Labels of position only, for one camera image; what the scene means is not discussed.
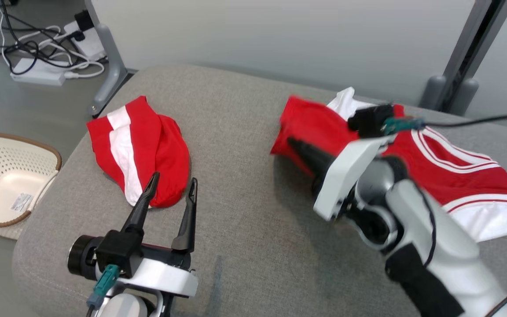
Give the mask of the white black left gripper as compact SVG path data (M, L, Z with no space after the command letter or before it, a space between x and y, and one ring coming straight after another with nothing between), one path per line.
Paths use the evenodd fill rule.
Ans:
M154 198L160 172L152 174L143 193L135 203L121 232L143 233L143 225ZM191 269L191 254L195 250L195 231L197 213L198 180L191 179L186 196L186 207L177 237L171 248L143 243L143 260L132 278L120 276L115 286L109 289L106 297L111 298L126 289L143 291L148 294L177 297L194 297L198 289L198 278ZM73 275L97 281L101 271L94 259L96 248L104 239L102 236L83 235L78 237L68 254L68 270Z

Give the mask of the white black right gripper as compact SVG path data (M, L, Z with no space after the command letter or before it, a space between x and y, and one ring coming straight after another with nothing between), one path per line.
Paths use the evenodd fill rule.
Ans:
M292 137L288 145L315 177L324 177L313 210L326 221L337 217L343 201L372 160L396 139L397 135L357 139L349 142L336 157L311 143Z

